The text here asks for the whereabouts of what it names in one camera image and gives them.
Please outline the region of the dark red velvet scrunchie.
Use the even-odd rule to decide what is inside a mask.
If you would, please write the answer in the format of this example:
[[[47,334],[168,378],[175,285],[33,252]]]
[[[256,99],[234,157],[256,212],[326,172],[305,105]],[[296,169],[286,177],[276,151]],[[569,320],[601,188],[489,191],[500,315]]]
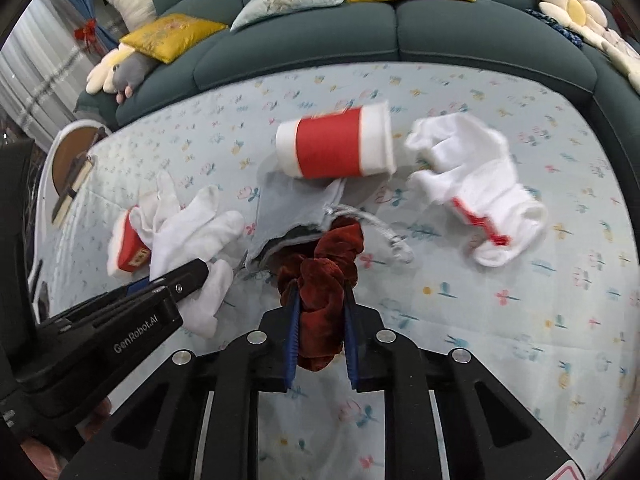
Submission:
[[[285,247],[272,260],[280,305],[299,293],[297,364],[305,370],[323,370],[343,348],[345,294],[357,284],[362,252],[360,223],[340,217],[318,240]]]

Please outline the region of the white glove left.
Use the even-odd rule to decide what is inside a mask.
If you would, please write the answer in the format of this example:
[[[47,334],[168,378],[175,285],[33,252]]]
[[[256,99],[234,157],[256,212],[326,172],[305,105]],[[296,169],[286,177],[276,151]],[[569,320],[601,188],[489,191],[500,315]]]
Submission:
[[[174,180],[161,171],[156,190],[141,196],[129,213],[132,228],[151,251],[152,280],[195,259],[206,263],[208,277],[203,286],[178,302],[183,327],[203,338],[215,335],[217,312],[234,278],[231,264],[218,255],[241,236],[245,226],[239,211],[219,207],[215,185],[200,188],[188,204],[181,205]]]

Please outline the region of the white glove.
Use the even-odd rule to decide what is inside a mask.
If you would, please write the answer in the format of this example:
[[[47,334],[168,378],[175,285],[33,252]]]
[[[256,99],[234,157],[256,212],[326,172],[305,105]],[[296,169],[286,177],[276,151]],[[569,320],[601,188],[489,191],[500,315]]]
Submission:
[[[132,228],[151,251],[152,280],[195,259],[206,263],[208,277],[203,286],[178,302],[183,327],[203,338],[215,335],[217,312],[234,278],[231,264],[218,255],[241,236],[245,226],[239,211],[219,207],[215,185],[200,188],[188,204],[181,205],[174,180],[161,171],[156,190],[141,196],[129,213]]]
[[[484,232],[473,259],[498,268],[525,252],[542,233],[548,209],[521,184],[508,140],[469,113],[416,120],[406,150],[428,167],[408,177],[427,205],[446,206]]]

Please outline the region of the pink fluffy fabric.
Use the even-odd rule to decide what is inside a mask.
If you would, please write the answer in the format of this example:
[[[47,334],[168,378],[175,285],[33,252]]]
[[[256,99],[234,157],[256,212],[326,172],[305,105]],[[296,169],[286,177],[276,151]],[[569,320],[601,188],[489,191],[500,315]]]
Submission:
[[[90,441],[111,416],[105,398],[77,425],[50,425],[21,440],[21,449],[45,479],[58,479],[67,463]]]

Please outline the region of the black notebook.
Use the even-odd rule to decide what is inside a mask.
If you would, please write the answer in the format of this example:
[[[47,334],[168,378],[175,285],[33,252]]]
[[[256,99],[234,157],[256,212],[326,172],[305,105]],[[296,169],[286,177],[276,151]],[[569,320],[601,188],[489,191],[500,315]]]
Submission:
[[[70,171],[64,180],[62,192],[58,196],[52,211],[52,226],[59,228],[62,226],[70,206],[77,196],[81,185],[87,180],[93,168],[93,158],[86,154],[78,155],[70,165]]]

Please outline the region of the white round side table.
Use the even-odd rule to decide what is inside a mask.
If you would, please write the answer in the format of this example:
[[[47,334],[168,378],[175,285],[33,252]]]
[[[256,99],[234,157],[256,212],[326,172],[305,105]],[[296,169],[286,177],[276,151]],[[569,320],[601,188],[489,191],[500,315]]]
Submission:
[[[54,137],[44,160],[36,194],[34,260],[28,274],[30,299],[35,298],[43,266],[44,245],[53,231],[54,208],[60,201],[67,180],[88,151],[107,136],[110,128],[93,119],[81,119],[65,126]]]

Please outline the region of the floral light blue tablecloth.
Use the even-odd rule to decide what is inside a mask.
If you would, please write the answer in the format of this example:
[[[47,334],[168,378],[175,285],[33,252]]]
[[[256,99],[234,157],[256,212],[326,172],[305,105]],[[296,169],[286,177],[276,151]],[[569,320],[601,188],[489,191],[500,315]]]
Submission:
[[[242,265],[277,168],[282,122],[385,103],[397,170],[349,183],[343,200],[388,226],[362,228],[357,299],[419,347],[470,350],[594,479],[628,437],[639,373],[639,261],[634,229],[596,133],[559,93],[487,70],[359,64],[230,84],[169,105],[96,144],[93,167],[63,225],[42,248],[39,281],[58,313],[115,288],[107,272],[114,223],[167,172],[179,200],[206,186],[239,211],[224,250],[235,272],[216,334],[179,330],[111,395],[121,404],[178,349],[208,353],[252,330],[279,295],[266,270]],[[405,140],[421,118],[469,113],[509,142],[524,188],[548,210],[533,245],[500,268],[475,262],[482,233],[407,180],[424,161]]]

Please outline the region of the grey mouse plush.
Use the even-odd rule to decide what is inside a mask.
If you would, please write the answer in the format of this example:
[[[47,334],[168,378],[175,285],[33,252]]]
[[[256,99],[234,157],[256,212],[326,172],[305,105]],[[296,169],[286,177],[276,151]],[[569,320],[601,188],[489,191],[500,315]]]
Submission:
[[[116,102],[122,104],[134,94],[145,77],[160,65],[160,61],[141,52],[134,51],[113,68],[113,87]]]

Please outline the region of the red white cup right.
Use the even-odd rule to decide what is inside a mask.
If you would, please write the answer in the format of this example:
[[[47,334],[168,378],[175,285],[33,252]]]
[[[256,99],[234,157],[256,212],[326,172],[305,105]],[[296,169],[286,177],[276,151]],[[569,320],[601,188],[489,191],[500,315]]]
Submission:
[[[292,178],[391,176],[396,171],[386,102],[284,122],[274,144],[280,168]]]

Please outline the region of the yellow cushion left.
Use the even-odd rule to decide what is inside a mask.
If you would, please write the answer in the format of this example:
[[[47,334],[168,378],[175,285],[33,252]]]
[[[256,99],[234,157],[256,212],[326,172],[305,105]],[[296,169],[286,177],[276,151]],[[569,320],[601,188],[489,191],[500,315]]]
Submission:
[[[170,64],[199,42],[227,28],[225,24],[204,18],[173,13],[130,32],[120,42],[154,60]]]

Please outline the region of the white glove right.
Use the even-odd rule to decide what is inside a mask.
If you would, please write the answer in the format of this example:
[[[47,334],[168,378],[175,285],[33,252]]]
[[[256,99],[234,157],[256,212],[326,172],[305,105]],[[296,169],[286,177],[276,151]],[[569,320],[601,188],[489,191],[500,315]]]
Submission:
[[[406,150],[428,167],[408,177],[427,205],[446,206],[484,232],[473,259],[498,268],[525,252],[542,233],[548,209],[521,184],[508,140],[469,113],[416,120]]]

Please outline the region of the red curtain tie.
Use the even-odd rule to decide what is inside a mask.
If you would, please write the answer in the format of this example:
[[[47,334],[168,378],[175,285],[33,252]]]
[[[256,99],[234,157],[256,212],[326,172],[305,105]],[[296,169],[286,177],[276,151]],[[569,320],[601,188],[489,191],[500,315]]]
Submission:
[[[88,52],[93,51],[97,54],[102,52],[98,36],[96,36],[96,20],[94,18],[86,21],[85,24],[79,28],[76,28],[74,30],[74,37],[85,46]]]

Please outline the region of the dark green sectional sofa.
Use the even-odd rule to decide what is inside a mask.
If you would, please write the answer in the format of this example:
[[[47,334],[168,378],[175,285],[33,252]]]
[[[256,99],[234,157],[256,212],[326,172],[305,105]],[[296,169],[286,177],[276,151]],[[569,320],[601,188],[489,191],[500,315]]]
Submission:
[[[394,0],[225,28],[157,67],[126,102],[82,94],[81,112],[120,128],[203,91],[311,66],[375,61],[463,65],[519,76],[566,96],[616,167],[639,168],[639,98],[598,49],[576,47],[533,16],[537,0]]]

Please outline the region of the blue patterned cloth on sofa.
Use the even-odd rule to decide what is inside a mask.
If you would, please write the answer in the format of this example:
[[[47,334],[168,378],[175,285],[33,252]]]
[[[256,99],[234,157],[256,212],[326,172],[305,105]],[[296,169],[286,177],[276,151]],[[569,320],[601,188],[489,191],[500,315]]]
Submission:
[[[575,47],[578,47],[579,49],[582,48],[582,45],[584,44],[584,42],[582,41],[582,37],[575,34],[574,32],[571,32],[567,27],[561,25],[555,18],[552,18],[551,16],[543,14],[542,12],[534,9],[526,9],[525,12],[533,18],[536,18],[536,20],[541,21],[551,27],[569,42],[574,44]]]

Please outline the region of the white flower pillow right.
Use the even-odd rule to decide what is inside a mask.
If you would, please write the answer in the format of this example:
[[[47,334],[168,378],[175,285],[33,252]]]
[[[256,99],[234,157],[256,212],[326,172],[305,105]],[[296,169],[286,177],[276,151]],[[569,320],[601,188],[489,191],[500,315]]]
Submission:
[[[574,32],[591,47],[601,49],[608,19],[593,0],[539,0],[538,8],[561,26]]]

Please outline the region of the grey drawstring pouch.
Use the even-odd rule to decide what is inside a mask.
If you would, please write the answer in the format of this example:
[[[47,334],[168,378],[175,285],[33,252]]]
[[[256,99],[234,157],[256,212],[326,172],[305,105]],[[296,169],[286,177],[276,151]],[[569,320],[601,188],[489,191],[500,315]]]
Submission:
[[[341,217],[372,226],[386,240],[395,260],[411,262],[412,249],[388,224],[342,202],[346,183],[345,178],[295,179],[278,170],[264,174],[244,268],[265,269],[277,252],[315,242]]]

